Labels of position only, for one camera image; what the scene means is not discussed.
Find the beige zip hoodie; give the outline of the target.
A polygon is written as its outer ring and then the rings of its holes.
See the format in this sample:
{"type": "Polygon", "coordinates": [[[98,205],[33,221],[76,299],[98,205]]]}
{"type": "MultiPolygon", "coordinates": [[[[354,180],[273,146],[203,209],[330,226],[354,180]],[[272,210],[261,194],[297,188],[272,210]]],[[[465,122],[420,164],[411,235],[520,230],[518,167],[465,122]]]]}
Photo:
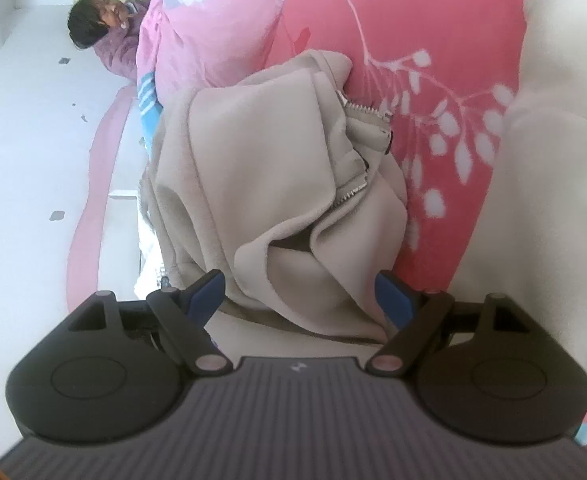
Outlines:
{"type": "Polygon", "coordinates": [[[381,344],[374,293],[407,223],[389,117],[343,92],[350,58],[305,51],[164,107],[142,207],[172,285],[224,274],[237,318],[381,344]]]}

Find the pink white headboard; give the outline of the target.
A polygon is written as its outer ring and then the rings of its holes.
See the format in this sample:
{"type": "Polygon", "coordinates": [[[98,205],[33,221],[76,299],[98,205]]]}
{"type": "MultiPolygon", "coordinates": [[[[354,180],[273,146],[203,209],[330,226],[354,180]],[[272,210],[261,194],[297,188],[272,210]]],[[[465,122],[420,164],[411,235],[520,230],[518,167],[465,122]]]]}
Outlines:
{"type": "Polygon", "coordinates": [[[146,162],[135,89],[126,86],[100,119],[88,152],[88,196],[67,257],[69,310],[101,288],[135,297],[141,272],[137,190],[146,162]]]}

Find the blue pillow with stripes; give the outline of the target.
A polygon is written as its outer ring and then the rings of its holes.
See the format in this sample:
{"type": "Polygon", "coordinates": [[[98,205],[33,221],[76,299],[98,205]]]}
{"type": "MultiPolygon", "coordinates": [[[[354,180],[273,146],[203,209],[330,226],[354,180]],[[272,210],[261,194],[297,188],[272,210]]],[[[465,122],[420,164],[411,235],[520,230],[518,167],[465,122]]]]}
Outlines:
{"type": "Polygon", "coordinates": [[[164,107],[158,99],[154,72],[145,74],[137,82],[137,104],[143,127],[144,148],[152,156],[152,143],[164,107]]]}

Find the pink grey floral duvet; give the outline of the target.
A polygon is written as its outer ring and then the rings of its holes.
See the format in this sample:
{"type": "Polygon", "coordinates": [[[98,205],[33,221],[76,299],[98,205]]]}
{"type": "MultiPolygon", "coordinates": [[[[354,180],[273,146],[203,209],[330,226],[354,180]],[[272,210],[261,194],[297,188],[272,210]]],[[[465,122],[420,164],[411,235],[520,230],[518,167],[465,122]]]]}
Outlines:
{"type": "Polygon", "coordinates": [[[140,97],[228,87],[262,70],[285,0],[150,0],[136,52],[140,97]]]}

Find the woman in purple jacket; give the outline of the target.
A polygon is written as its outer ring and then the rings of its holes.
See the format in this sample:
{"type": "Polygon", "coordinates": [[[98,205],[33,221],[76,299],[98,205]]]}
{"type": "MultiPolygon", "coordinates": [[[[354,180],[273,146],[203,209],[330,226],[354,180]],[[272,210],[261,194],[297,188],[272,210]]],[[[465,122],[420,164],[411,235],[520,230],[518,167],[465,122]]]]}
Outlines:
{"type": "Polygon", "coordinates": [[[140,27],[150,0],[78,0],[67,20],[69,37],[79,50],[91,49],[116,76],[136,81],[140,27]]]}

